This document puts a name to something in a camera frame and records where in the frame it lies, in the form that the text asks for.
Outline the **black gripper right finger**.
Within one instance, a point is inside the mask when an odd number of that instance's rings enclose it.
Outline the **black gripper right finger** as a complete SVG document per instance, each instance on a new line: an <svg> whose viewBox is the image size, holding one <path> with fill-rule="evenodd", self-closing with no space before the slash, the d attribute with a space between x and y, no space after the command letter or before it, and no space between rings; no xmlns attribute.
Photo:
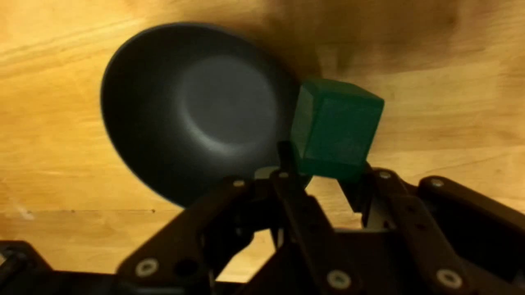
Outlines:
<svg viewBox="0 0 525 295"><path fill-rule="evenodd" d="M386 168L341 183L361 227L345 295L525 295L525 214L451 178Z"/></svg>

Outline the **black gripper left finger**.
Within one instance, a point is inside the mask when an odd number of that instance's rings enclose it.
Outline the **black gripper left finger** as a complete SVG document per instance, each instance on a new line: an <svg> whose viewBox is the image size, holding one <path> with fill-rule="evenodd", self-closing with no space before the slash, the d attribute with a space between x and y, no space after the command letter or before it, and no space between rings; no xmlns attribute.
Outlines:
<svg viewBox="0 0 525 295"><path fill-rule="evenodd" d="M268 230L276 252L235 295L361 295L361 276L318 201L305 193L292 144L263 178L227 176L117 270L131 295L218 295L227 263Z"/></svg>

